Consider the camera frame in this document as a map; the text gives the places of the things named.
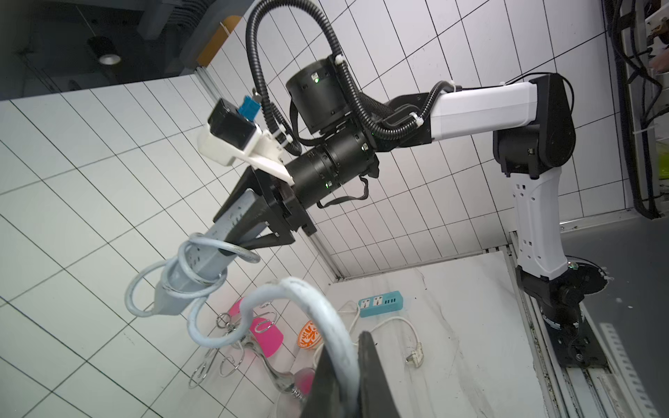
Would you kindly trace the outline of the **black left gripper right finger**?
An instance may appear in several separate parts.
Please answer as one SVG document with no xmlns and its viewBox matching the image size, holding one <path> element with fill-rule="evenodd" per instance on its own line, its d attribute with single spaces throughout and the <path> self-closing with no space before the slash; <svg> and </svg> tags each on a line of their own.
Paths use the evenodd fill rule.
<svg viewBox="0 0 669 418">
<path fill-rule="evenodd" d="M 372 334 L 363 331 L 358 341 L 360 367 L 359 407 L 357 417 L 399 418 Z"/>
</svg>

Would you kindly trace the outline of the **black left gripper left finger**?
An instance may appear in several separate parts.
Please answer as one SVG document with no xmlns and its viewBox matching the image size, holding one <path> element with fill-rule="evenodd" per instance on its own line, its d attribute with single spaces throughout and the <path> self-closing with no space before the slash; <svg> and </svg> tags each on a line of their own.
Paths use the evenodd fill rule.
<svg viewBox="0 0 669 418">
<path fill-rule="evenodd" d="M 300 418 L 346 417 L 346 408 L 341 401 L 341 390 L 334 369 L 329 353 L 324 348 L 315 369 L 315 379 Z"/>
</svg>

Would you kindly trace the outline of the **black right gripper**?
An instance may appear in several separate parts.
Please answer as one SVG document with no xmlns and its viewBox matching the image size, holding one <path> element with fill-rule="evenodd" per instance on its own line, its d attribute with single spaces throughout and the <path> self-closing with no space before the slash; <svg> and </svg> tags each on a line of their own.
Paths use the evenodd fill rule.
<svg viewBox="0 0 669 418">
<path fill-rule="evenodd" d="M 255 250 L 294 243 L 294 232 L 311 236 L 317 228 L 292 188 L 274 176 L 247 167 L 228 199 L 214 215 L 224 238 Z"/>
</svg>

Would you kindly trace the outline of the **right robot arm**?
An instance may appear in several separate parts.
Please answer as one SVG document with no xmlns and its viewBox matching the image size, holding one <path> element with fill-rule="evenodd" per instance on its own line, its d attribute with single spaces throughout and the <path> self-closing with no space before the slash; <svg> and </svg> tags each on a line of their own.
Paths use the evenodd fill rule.
<svg viewBox="0 0 669 418">
<path fill-rule="evenodd" d="M 321 2 L 355 83 L 390 108 L 414 110 L 438 81 L 546 80 L 558 66 L 540 1 Z M 510 179 L 492 132 L 438 140 L 437 127 L 397 148 L 381 143 L 378 179 L 354 175 L 309 205 L 349 273 L 503 245 L 517 229 Z"/>
</svg>

